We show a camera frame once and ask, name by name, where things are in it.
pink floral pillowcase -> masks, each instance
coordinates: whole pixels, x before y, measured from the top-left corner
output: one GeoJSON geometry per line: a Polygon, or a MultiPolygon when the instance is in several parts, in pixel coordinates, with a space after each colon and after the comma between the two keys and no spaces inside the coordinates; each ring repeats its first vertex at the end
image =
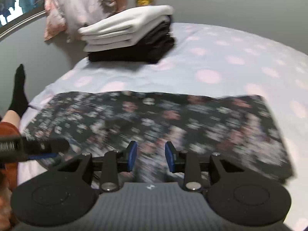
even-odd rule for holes
{"type": "Polygon", "coordinates": [[[44,33],[44,40],[48,41],[62,31],[66,31],[66,21],[56,7],[53,0],[45,0],[45,10],[47,13],[47,23],[44,33]]]}
{"type": "Polygon", "coordinates": [[[126,8],[127,0],[45,0],[45,41],[62,31],[79,39],[78,29],[97,23],[126,8]]]}

bedsheet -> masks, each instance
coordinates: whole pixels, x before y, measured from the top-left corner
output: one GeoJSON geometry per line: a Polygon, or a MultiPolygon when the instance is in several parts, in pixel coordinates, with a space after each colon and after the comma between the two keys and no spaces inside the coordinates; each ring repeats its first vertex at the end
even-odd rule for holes
{"type": "MultiPolygon", "coordinates": [[[[31,101],[21,131],[54,95],[69,91],[261,95],[281,129],[294,165],[295,177],[286,186],[292,207],[285,223],[294,231],[304,230],[308,226],[308,56],[230,28],[174,23],[172,31],[177,46],[158,64],[81,60],[31,101]]],[[[18,181],[42,172],[37,162],[21,163],[18,181]]]]}

window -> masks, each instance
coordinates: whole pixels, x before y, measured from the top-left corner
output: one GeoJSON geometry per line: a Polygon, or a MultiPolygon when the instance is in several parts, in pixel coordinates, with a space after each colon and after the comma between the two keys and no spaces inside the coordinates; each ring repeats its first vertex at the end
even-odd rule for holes
{"type": "Polygon", "coordinates": [[[44,0],[0,0],[0,34],[44,11],[44,0]]]}

floral fabric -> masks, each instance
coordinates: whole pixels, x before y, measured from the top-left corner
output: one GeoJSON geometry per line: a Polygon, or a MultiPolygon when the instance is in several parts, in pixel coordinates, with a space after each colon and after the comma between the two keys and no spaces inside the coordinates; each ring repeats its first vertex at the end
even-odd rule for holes
{"type": "Polygon", "coordinates": [[[132,173],[120,175],[120,181],[180,181],[182,174],[168,172],[166,141],[204,159],[220,152],[276,180],[292,175],[280,133],[263,98],[257,95],[215,99],[131,91],[62,93],[48,102],[24,135],[64,137],[70,142],[66,154],[39,161],[47,168],[81,152],[103,156],[113,149],[125,149],[135,140],[136,165],[132,173]]]}

textured gray surface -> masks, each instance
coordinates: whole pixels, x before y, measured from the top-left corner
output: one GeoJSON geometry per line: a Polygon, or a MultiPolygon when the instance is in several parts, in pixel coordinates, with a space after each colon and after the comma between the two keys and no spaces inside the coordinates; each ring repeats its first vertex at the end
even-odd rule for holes
{"type": "Polygon", "coordinates": [[[115,193],[102,194],[79,220],[56,228],[20,224],[14,231],[289,231],[282,223],[251,228],[216,215],[199,193],[183,191],[175,183],[125,183],[115,193]]]}

